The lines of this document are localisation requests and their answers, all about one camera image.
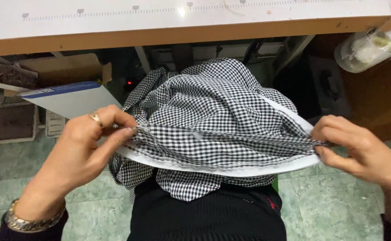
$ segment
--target gold bracelet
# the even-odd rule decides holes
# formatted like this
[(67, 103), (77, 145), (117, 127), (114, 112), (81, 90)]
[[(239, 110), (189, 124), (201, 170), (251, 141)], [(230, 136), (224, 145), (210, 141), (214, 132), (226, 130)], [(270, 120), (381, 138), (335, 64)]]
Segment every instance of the gold bracelet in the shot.
[(14, 208), (18, 201), (19, 199), (16, 199), (11, 202), (10, 208), (7, 210), (5, 216), (5, 222), (12, 230), (23, 233), (41, 232), (49, 227), (53, 227), (62, 218), (65, 210), (65, 205), (63, 205), (63, 208), (60, 210), (60, 212), (52, 218), (47, 218), (39, 221), (26, 221), (17, 217), (14, 214)]

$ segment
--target ring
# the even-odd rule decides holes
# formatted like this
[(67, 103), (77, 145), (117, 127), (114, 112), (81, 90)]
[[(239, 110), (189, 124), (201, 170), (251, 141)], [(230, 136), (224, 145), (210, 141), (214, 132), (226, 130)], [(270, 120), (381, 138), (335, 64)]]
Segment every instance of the ring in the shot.
[(101, 128), (103, 128), (102, 121), (100, 120), (99, 116), (97, 115), (97, 111), (94, 111), (93, 113), (89, 114), (88, 116), (91, 117), (94, 121), (96, 121), (96, 123), (97, 123)]

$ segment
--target black and white checked fabric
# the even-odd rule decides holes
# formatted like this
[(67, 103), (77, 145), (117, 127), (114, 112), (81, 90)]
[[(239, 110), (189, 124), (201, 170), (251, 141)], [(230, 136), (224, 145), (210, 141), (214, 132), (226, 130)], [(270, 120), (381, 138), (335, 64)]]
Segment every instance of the black and white checked fabric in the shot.
[(151, 71), (123, 111), (135, 117), (138, 135), (135, 147), (114, 154), (109, 169), (131, 193), (154, 167), (161, 188), (188, 202), (221, 182), (268, 185), (283, 166), (315, 156), (320, 144), (291, 117), (296, 108), (288, 98), (262, 88), (234, 59), (211, 59), (180, 75)]

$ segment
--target cardboard box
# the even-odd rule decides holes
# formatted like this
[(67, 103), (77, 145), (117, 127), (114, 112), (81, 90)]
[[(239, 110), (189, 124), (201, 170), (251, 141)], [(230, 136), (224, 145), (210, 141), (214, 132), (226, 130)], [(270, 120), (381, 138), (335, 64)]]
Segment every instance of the cardboard box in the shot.
[[(101, 107), (120, 103), (103, 86), (112, 80), (112, 64), (104, 66), (95, 54), (63, 58), (22, 60), (19, 65), (38, 73), (42, 89), (19, 91), (23, 99), (71, 119)], [(17, 94), (16, 87), (4, 86), (6, 95)]]

